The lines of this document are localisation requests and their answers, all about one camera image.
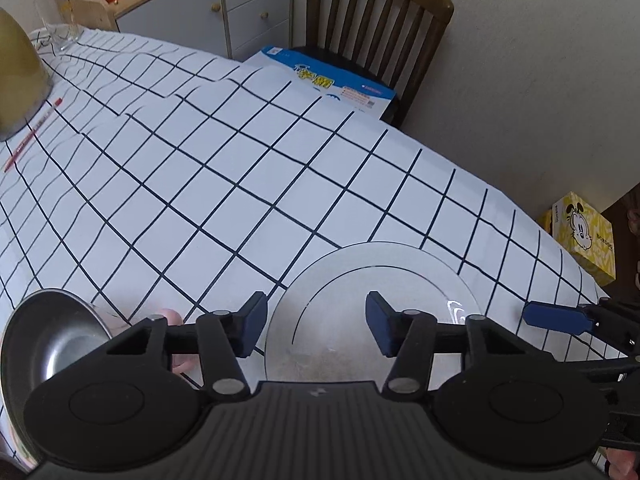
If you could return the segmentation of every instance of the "wooden chair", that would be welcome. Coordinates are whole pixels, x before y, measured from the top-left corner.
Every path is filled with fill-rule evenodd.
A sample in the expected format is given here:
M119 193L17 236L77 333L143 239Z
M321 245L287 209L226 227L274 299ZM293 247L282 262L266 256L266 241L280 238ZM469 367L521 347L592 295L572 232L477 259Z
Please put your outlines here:
M414 46L424 13L425 11L430 13L432 15L431 23L424 41L422 42L422 46L420 47L414 66L410 69L411 72L406 86L404 87L404 91L398 96L398 98L394 99L394 102L391 103L385 112L385 115L382 117L382 119L387 123L400 127L415 98L418 88L420 87L420 83L424 79L424 75L431 63L431 59L433 59L436 49L440 44L440 39L449 24L449 20L453 14L453 3L451 0L404 0L400 7L398 16L396 17L396 22L393 25L386 46L384 47L380 61L380 68L376 74L373 74L370 72L370 67L376 57L376 54L379 52L379 49L382 48L380 40L383 37L393 4L393 0L385 1L382 13L380 14L376 28L373 32L369 51L367 53L366 60L364 61L364 66L360 66L357 64L357 60L360 57L360 52L362 50L365 37L367 36L370 22L373 21L372 12L375 1L376 0L367 0L355 38L353 53L351 54L351 58L348 59L347 57L344 57L344 51L352 31L351 27L354 25L353 19L358 0L349 0L347 4L342 31L340 32L340 41L336 52L332 52L330 50L330 45L334 38L340 0L331 0L324 47L318 45L321 0L306 0L306 42L304 47L297 48L296 50L320 61L337 66L338 68L350 70L350 72L382 83L388 88L393 88L398 92L396 84L400 79L402 71L405 69L407 60L409 59L409 54ZM418 10L414 20L412 21L411 27L408 30L406 39L400 49L398 61L396 62L395 67L393 67L388 83L386 83L383 80L383 76L391 69L389 66L390 61L396 49L398 39L400 38L411 2L418 5Z
M104 0L69 0L78 25L101 30L118 31L116 19Z

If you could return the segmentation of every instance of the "dark floor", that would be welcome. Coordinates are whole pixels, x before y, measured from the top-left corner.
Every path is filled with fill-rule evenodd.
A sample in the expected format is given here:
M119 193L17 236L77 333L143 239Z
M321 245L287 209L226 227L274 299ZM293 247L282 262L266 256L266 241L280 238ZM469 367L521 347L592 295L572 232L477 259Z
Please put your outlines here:
M636 266L640 259L638 240L627 226L626 207L621 200L602 213L613 227L613 245L616 253L616 280L604 286L612 298L640 303L640 290L636 288Z

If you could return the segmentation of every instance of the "clear glass cup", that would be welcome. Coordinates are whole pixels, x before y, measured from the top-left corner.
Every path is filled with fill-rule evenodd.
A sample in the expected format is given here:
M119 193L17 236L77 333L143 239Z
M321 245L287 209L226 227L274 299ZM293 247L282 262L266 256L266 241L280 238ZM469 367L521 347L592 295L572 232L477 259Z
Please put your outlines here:
M81 28L74 19L69 0L36 0L35 5L51 41L59 50L66 50L78 40Z

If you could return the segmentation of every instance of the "chair backrest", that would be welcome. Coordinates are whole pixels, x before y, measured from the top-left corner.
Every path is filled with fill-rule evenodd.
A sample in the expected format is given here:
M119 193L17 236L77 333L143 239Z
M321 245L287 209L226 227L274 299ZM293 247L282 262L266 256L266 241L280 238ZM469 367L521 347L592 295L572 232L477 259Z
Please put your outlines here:
M431 63L431 59L433 59L436 49L440 44L440 39L442 38L442 35L444 34L444 31L449 24L449 20L451 19L451 15L453 14L453 3L451 2L451 0L404 0L402 2L402 6L399 9L396 21L391 29L388 41L384 46L382 58L380 60L380 68L377 73L377 77L380 79L382 79L385 73L391 69L391 67L389 66L389 62L392 60L411 2L414 2L418 5L418 10L405 37L404 43L402 44L402 47L399 51L398 60L393 67L393 72L391 72L391 77L388 83L388 86L390 88L395 88L396 83L398 83L400 75L405 68L407 60L409 59L409 54L412 50L412 47L414 46L416 36L418 35L418 30L420 29L420 24L422 23L422 18L425 11L430 13L432 18L424 41L422 42L420 51L415 59L414 66L411 69L410 75L404 87L404 91L402 92L402 95L399 96L400 102L398 110L396 110L396 113L392 120L393 126L399 126L406 117L409 107L418 91L420 83L424 79L424 75L426 74L427 69ZM346 7L344 21L342 24L342 31L340 32L340 41L337 48L337 53L340 56L344 56L345 47L352 30L351 27L354 25L353 20L357 3L358 0L349 0ZM364 7L364 13L362 14L362 18L360 20L360 25L358 27L358 32L353 45L353 53L351 55L351 60L354 62L357 62L358 58L360 57L360 52L362 50L365 37L367 36L370 22L373 21L372 13L374 4L375 0L367 0L366 6ZM378 22L376 23L376 28L373 32L369 45L369 51L367 53L366 60L364 61L364 68L367 70L370 70L376 54L382 48L382 45L380 45L380 43L389 19L389 13L391 11L392 4L393 0L385 1L382 13L380 14ZM324 38L325 49L330 48L332 39L334 38L334 29L337 21L339 6L340 0L331 0L326 35ZM320 12L321 0L306 0L307 46L318 46Z
M116 19L104 0L69 0L78 25L101 30L118 31Z

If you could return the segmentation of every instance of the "human hand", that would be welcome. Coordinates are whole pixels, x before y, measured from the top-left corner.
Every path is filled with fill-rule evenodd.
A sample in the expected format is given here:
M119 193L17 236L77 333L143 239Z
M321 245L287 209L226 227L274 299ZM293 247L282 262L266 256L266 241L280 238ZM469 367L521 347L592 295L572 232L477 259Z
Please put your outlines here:
M607 449L609 460L609 477L612 480L638 480L638 473L634 471L636 454L622 449Z

